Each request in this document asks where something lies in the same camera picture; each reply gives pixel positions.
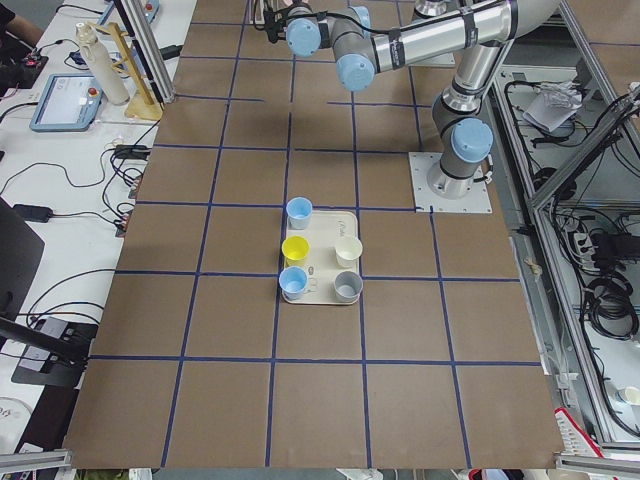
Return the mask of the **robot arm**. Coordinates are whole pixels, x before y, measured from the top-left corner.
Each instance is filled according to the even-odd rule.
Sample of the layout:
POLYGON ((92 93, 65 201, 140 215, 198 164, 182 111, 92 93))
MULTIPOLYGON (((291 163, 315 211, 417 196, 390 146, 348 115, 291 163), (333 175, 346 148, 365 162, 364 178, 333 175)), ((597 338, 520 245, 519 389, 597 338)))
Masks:
POLYGON ((543 24, 558 6, 556 1, 502 0, 448 9, 442 1, 418 1, 411 23, 376 30, 365 7, 315 12, 294 1, 265 12, 264 26, 270 41, 285 40, 299 57, 332 51, 338 79, 351 92, 366 89, 378 74, 460 53, 451 83, 432 107, 444 151, 427 174, 434 194, 458 200, 469 193, 493 145, 493 133, 478 115, 498 68, 513 41, 543 24))

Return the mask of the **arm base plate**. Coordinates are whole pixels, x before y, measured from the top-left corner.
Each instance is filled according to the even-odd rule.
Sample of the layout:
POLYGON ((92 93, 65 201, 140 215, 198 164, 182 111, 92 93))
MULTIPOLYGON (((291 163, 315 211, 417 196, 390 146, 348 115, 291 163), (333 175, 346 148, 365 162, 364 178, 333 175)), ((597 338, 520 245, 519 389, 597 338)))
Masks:
POLYGON ((408 154, 415 210, 424 213, 491 214, 491 173, 476 165, 474 176, 457 180, 441 170, 439 152, 408 154))

